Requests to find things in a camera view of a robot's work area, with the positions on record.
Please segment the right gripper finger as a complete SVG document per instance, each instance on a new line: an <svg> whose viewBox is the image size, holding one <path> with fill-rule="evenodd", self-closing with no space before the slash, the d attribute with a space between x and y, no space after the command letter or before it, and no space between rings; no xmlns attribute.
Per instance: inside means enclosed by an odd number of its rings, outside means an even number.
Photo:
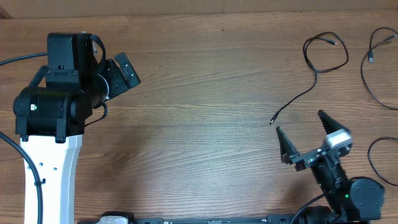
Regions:
<svg viewBox="0 0 398 224"><path fill-rule="evenodd" d="M336 131L339 131L343 129L346 131L348 134L350 133L350 130L342 125L341 123L337 122L335 119L333 119L331 116L329 116L326 112L323 110L318 111L318 116L321 119L322 125L324 127L324 130L327 134L334 133Z"/></svg>
<svg viewBox="0 0 398 224"><path fill-rule="evenodd" d="M276 127L277 136L280 144L280 159L282 163L293 164L292 159L298 157L300 153L288 139L280 126Z"/></svg>

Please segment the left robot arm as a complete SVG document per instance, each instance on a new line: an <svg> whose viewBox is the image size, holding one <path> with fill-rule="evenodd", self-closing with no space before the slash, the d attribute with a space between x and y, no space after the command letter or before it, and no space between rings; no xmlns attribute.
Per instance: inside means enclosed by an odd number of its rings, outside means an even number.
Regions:
<svg viewBox="0 0 398 224"><path fill-rule="evenodd" d="M26 223L73 223L75 174L93 110L138 86L125 53L95 57L90 33L47 36L48 62L16 97L16 134L25 163Z"/></svg>

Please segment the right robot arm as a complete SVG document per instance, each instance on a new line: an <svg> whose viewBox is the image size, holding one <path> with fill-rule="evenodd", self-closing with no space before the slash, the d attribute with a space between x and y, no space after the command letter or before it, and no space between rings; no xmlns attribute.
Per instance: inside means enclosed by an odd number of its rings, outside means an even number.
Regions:
<svg viewBox="0 0 398 224"><path fill-rule="evenodd" d="M318 111L326 136L323 144L309 152L298 152L278 126L281 162L296 171L311 169L322 194L303 205L291 223L370 223L381 218L385 188L369 177L348 178L340 158L353 146L351 131L323 110Z"/></svg>

